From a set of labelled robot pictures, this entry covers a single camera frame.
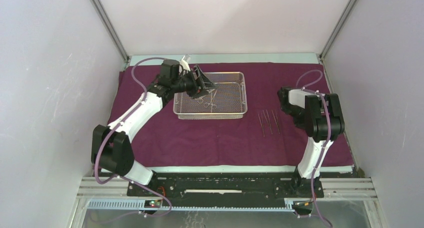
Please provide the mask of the magenta surgical wrap cloth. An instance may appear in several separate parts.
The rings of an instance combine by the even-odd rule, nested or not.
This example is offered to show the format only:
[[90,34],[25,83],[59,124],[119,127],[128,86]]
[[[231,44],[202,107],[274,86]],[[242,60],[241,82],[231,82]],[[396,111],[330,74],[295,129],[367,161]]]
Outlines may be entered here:
[[[132,141],[136,161],[147,167],[169,166],[295,166],[304,154],[306,133],[280,109],[281,87],[310,84],[329,91],[320,64],[209,63],[204,72],[242,72],[245,77],[247,112],[240,119],[181,120],[168,104],[155,114]],[[273,134],[264,117],[267,110]],[[272,110],[278,114],[278,134]],[[263,137],[258,119],[261,114]]]

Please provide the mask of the steel surgical scissors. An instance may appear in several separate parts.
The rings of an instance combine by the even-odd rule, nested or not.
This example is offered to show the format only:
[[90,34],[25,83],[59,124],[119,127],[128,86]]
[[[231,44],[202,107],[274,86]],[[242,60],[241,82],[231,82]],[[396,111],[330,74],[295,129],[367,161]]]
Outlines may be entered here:
[[215,104],[215,98],[216,98],[216,95],[213,94],[210,96],[209,101],[206,101],[205,98],[201,98],[197,102],[198,104],[202,105],[204,108],[215,110],[218,108],[218,106]]

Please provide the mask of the metal mesh instrument tray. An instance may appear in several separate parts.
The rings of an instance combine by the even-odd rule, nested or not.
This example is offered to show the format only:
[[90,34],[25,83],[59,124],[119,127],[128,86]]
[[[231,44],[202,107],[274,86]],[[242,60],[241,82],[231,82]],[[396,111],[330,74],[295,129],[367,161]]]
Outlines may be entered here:
[[174,96],[173,112],[182,120],[240,119],[248,110],[245,76],[242,72],[207,72],[217,86],[202,98],[185,93]]

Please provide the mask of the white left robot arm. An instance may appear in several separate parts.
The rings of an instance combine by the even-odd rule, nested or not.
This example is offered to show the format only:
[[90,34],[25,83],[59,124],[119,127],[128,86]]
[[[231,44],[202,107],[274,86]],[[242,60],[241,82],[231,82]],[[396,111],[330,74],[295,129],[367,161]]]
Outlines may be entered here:
[[153,196],[158,190],[155,172],[135,160],[132,141],[139,130],[159,113],[177,93],[186,93],[192,99],[203,98],[217,86],[198,65],[190,68],[184,59],[162,59],[159,74],[148,86],[133,78],[142,88],[139,99],[119,118],[108,125],[94,128],[91,145],[91,162],[99,184],[108,180],[99,178],[99,170],[105,169],[112,177],[122,177],[139,183],[138,189],[145,196]]

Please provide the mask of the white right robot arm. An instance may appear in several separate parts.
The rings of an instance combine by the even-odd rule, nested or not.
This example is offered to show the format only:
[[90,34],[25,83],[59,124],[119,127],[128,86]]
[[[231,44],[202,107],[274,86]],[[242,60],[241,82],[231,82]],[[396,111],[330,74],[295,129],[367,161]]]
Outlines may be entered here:
[[345,131],[339,96],[291,87],[282,87],[277,95],[281,110],[308,136],[302,160],[296,167],[297,180],[292,181],[290,187],[295,196],[304,197],[311,190],[308,180],[320,176],[329,148]]

